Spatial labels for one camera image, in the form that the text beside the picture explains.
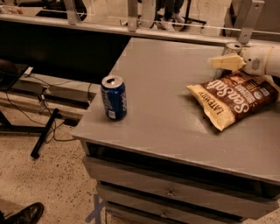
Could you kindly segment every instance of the black shoe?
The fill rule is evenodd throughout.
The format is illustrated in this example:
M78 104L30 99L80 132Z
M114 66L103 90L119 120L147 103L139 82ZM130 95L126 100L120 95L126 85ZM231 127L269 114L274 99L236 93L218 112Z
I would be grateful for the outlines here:
M4 213L0 211L0 224L5 224Z
M44 211L42 203L34 203L19 213L12 215L5 221L5 224L36 224L41 218Z

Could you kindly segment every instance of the floor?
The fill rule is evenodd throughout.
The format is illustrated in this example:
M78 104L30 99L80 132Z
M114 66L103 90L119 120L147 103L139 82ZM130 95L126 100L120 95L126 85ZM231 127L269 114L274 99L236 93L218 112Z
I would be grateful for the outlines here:
M12 5L11 0L5 0L5 3L7 7ZM193 1L191 17L206 20L207 27L218 28L201 30L194 26L187 31L219 35L219 27L223 26L223 17L229 3L229 0L217 0L215 4L211 0ZM87 0L85 4L88 13L91 14L85 20L86 23L120 25L120 21L125 21L127 17L127 0ZM24 9L24 14L34 16L39 10L39 8ZM31 119L40 123L47 121L47 111L39 115L38 110L29 109L32 105L38 108L37 102L15 95L10 95L10 98ZM61 107L55 104L49 105L50 109ZM34 125L7 102L5 94L0 94L0 110L12 123ZM59 119L56 121L58 125L62 122L63 120ZM72 139L72 130L73 127L62 125L55 132L55 136L57 139ZM88 176L81 162L84 151L79 141L52 140L42 146L40 158L34 160L30 157L30 153L37 139L36 135L0 134L2 155L0 157L0 210L2 212L15 214L31 203L41 201L45 205L45 212L39 224L133 224L107 214L104 208L101 210L101 223L98 217L93 215L96 209L94 202L97 194L96 181ZM280 223L280 209L260 220L246 220L243 223L278 224Z

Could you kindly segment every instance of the shoe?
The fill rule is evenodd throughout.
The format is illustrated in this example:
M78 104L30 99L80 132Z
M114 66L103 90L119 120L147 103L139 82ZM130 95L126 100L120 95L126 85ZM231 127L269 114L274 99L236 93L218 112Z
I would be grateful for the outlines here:
M44 212L42 203L34 203L9 217L5 224L36 224Z
M150 28L151 30L157 30L158 29L158 27L156 26L156 24L154 23L154 25Z
M166 21L164 18L161 18L161 25L164 27L165 30L167 30L168 32L175 32L173 26L172 26L172 19L169 19L168 21Z
M0 224L5 224L4 213L0 211Z
M180 14L177 13L173 13L172 15L173 18L175 18L175 20L180 23L180 24L184 24L185 23L185 19L183 17L181 17Z

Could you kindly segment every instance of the brown chip bag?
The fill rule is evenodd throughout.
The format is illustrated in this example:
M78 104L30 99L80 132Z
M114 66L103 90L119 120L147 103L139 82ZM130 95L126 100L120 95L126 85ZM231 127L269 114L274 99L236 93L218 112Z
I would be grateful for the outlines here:
M277 101L279 97L279 87L266 77L241 72L187 88L219 130Z

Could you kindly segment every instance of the cable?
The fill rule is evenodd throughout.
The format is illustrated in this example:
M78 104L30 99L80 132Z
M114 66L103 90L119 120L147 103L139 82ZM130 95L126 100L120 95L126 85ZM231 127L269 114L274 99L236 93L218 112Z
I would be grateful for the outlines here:
M46 106L46 100L45 100L45 97L44 97L43 94L42 94L42 100L43 100L42 102L44 103L45 108L47 109L47 111L49 112L49 114L52 115L51 110ZM53 122L54 122L54 129L53 129L53 127L52 127L52 130L46 135L45 138L47 138L52 132L53 132L53 135L52 135L52 138L51 138L49 141L46 141L46 140L45 140L45 143L46 143L46 144L49 144L53 139L54 139L55 141L57 141L57 142L71 142L71 141L78 140L78 139L74 139L74 138L71 138L71 139L57 139L57 138L55 137L55 131L56 131L57 128L59 128L62 124L64 124L64 121L63 121L59 126L56 125L55 120L54 120Z
M41 123L41 122L33 121L23 110L21 110L18 106L16 106L15 104L13 104L13 103L11 102L11 100L10 100L10 98L9 98L9 96L8 96L8 92L6 91L5 93L6 93L6 95L7 95L7 100L8 100L8 102L9 102L12 106L14 106L16 109L18 109L21 113L23 113L30 121L32 121L33 123L37 123L37 124L46 126L45 124L43 124L43 123Z
M0 74L6 74L6 75L9 75L9 76L17 76L17 77L19 76L19 75L14 74L14 73L6 73L4 71L1 71Z
M67 81L65 81L65 82L61 82L61 83L58 83L58 84L51 84L51 83L48 83L48 82L46 82L46 81L44 81L44 80L41 80L40 78L33 77L33 76L27 76L27 77L25 77L25 78L33 78L33 79L42 81L42 82L44 82L44 83L45 83L46 85L48 85L48 86L59 86L59 85L63 85L63 84L66 84L66 83L68 83L68 82L74 81L74 80L67 80Z
M108 224L108 222L107 222L107 209L106 209L106 207L105 207L105 224Z
M88 104L90 104L89 89L90 89L90 87L91 87L92 84L93 84L93 83L90 83L90 84L88 85L88 89L87 89L87 101L88 101Z
M200 20L200 7L199 7L199 3L200 3L200 0L198 0L198 1L196 2L196 8L198 9L198 12L199 12L198 20ZM200 27L199 32L200 32L202 35L204 35L204 34L202 33L202 29L204 29L204 26L201 26L201 27Z
M196 2L196 8L198 9L198 12L199 12L198 20L200 20L200 7L199 7L199 3L200 3L200 0L198 0L198 1Z

